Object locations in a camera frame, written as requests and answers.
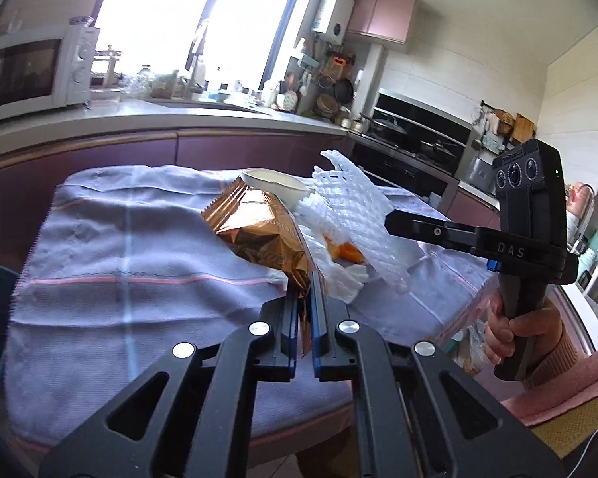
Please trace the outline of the person's right hand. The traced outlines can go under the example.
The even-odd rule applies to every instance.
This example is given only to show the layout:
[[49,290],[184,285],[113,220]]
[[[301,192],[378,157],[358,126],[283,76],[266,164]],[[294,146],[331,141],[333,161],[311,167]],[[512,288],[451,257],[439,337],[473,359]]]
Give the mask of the person's right hand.
[[549,300],[540,309],[510,319],[504,315],[500,292],[494,291],[489,299],[484,353],[494,365],[500,365],[515,353],[519,339],[533,338],[535,344],[529,363],[537,364],[556,348],[563,331],[560,312]]

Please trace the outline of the pink sleeve right forearm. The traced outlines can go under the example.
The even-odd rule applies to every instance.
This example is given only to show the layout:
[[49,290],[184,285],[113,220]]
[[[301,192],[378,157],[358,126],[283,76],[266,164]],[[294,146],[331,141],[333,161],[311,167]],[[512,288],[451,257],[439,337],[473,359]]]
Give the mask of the pink sleeve right forearm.
[[591,404],[598,404],[598,351],[581,356],[566,333],[530,376],[526,391],[502,402],[526,426]]

